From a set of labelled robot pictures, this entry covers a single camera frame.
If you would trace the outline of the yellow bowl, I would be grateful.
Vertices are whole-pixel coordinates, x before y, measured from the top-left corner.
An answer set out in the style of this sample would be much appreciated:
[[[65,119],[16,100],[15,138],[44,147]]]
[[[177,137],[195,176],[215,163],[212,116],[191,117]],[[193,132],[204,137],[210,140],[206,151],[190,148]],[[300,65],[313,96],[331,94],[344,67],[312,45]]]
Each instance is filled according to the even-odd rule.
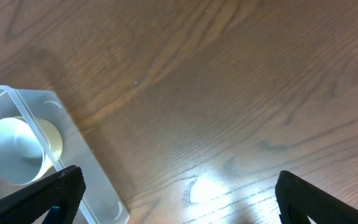
[[[14,155],[17,164],[14,166],[15,185],[25,185],[40,179],[53,167],[51,158],[31,130],[29,124],[21,116],[14,120]],[[38,124],[45,134],[48,148],[54,159],[59,159],[63,151],[63,141],[58,129],[44,119],[38,119]]]

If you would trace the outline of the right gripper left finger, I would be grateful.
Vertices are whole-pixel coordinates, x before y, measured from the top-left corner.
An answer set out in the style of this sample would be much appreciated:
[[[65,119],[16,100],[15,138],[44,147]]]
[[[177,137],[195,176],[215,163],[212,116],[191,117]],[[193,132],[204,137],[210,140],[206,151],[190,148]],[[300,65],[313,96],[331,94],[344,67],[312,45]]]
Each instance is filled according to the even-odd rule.
[[[69,166],[0,199],[0,223],[71,224],[86,190],[81,168]]]

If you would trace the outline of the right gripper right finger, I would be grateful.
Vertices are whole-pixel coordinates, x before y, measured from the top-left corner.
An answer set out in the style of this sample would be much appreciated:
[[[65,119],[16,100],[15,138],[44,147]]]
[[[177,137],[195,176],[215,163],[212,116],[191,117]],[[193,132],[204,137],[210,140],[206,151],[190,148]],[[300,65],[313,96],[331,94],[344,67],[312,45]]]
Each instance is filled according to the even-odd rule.
[[[282,224],[358,223],[357,209],[287,170],[279,174],[275,196]]]

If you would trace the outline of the grey bowl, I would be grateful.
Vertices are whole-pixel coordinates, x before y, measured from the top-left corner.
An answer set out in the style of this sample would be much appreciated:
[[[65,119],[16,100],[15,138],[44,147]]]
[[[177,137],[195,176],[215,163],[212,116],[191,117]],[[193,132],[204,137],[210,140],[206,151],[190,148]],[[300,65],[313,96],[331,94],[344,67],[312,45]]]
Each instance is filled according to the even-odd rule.
[[[0,119],[0,179],[13,185],[27,185],[41,178],[51,166],[25,121]]]

